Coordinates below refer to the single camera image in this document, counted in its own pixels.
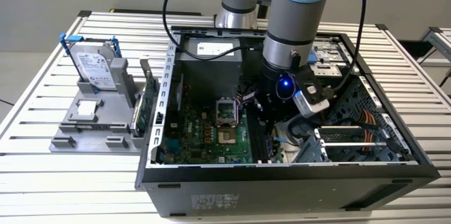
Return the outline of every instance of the black cable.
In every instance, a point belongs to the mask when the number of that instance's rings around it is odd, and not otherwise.
[[[0,102],[4,102],[6,104],[8,104],[8,105],[11,105],[11,106],[15,105],[14,103],[11,103],[11,102],[8,102],[8,101],[6,101],[6,100],[2,100],[2,99],[0,99]]]
[[[442,82],[441,82],[441,85],[439,85],[439,87],[443,87],[443,85],[445,85],[445,83],[446,83],[447,79],[449,79],[449,77],[445,77],[445,78],[443,78],[443,80],[442,80]]]
[[[358,58],[361,56],[359,50],[361,50],[362,34],[363,34],[363,31],[365,31],[366,12],[367,12],[367,0],[362,0],[362,12],[361,12],[358,42],[357,42],[357,45],[355,45],[355,53],[354,53],[353,63],[351,63],[351,66],[350,66],[350,70],[349,70],[349,72],[346,73],[346,75],[342,79],[341,84],[338,84],[338,86],[334,88],[335,92],[339,91],[341,88],[343,88],[346,81],[347,81],[347,79],[349,79],[349,77],[353,73],[353,68],[354,68],[354,66],[358,62]]]
[[[281,141],[281,142],[287,143],[289,145],[293,145],[293,146],[299,147],[299,145],[295,145],[294,143],[291,143],[291,142],[289,142],[289,141]]]
[[[169,7],[169,1],[170,0],[165,0],[163,2],[163,26],[165,26],[165,30],[169,34],[169,37],[173,41],[173,43],[177,45],[177,47],[179,48],[179,50],[182,52],[185,52],[189,56],[191,56],[193,58],[198,59],[198,60],[203,60],[203,61],[209,61],[209,60],[214,60],[214,59],[218,59],[223,56],[226,56],[227,54],[233,53],[234,51],[239,51],[239,50],[247,50],[247,49],[251,49],[251,47],[249,46],[239,46],[239,47],[235,47],[234,49],[229,50],[229,51],[225,51],[222,54],[219,54],[218,56],[215,57],[210,57],[210,58],[202,58],[199,57],[198,55],[193,54],[190,51],[187,51],[182,45],[178,43],[178,41],[175,40],[175,38],[173,37],[173,34],[171,34],[171,31],[170,31],[170,28],[169,28],[169,22],[167,22],[167,7]]]
[[[426,61],[426,59],[429,59],[429,57],[433,55],[433,53],[437,51],[437,48],[434,48],[434,50],[431,51],[430,54],[426,55],[425,59],[422,60],[422,62],[419,62],[418,64],[423,64],[423,62]]]

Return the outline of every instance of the aluminum extrusion table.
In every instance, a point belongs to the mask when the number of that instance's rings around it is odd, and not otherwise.
[[[213,26],[213,17],[169,16],[169,23]],[[266,26],[262,20],[259,28]],[[319,31],[346,33],[357,41],[357,24],[322,23]],[[68,34],[117,35],[135,79],[145,81],[142,57],[162,76],[169,38],[161,15],[80,14]],[[389,30],[366,25],[361,54],[443,176],[381,210],[321,219],[311,214],[162,219],[146,191],[134,187],[139,156],[48,151],[79,91],[78,72],[59,45],[0,125],[0,223],[451,223],[451,101]]]

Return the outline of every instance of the sticker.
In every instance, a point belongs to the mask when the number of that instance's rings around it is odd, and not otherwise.
[[[219,55],[234,48],[233,43],[199,43],[198,55]]]
[[[327,57],[329,57],[329,55],[327,55],[325,52],[322,52],[322,51],[317,52],[317,54],[318,54],[322,58],[327,58]]]
[[[78,125],[79,129],[92,129],[91,125]]]
[[[98,53],[84,52],[79,52],[78,57],[90,83],[99,89],[117,89],[106,57]]]
[[[194,209],[233,209],[239,202],[239,194],[197,194],[191,195]]]

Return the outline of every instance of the floor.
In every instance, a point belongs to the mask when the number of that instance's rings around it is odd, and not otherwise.
[[[0,99],[15,103],[42,68],[50,53],[0,52]],[[12,106],[0,102],[0,122]]]

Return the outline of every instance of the blue clip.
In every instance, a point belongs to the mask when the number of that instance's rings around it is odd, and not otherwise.
[[[71,35],[66,40],[70,42],[82,42],[83,41],[83,36],[80,35]]]
[[[60,42],[60,44],[62,44],[62,46],[63,46],[63,48],[64,48],[66,54],[70,56],[70,58],[71,58],[71,60],[72,60],[74,66],[76,67],[76,70],[78,70],[78,73],[79,73],[79,76],[80,76],[80,81],[84,82],[84,79],[83,79],[83,77],[82,77],[82,72],[80,72],[79,67],[78,67],[78,64],[76,64],[76,62],[75,62],[75,60],[74,60],[74,57],[72,57],[72,54],[71,54],[71,50],[70,50],[70,48],[68,48],[67,40],[66,40],[64,38],[66,38],[66,33],[62,33],[62,34],[59,35],[59,42]]]
[[[113,42],[113,45],[115,47],[117,58],[122,58],[122,53],[121,53],[121,48],[119,48],[119,40],[117,39],[115,35],[113,36],[111,42]]]
[[[318,62],[317,52],[314,50],[311,50],[310,54],[309,54],[307,63],[309,64],[315,64],[317,62]]]

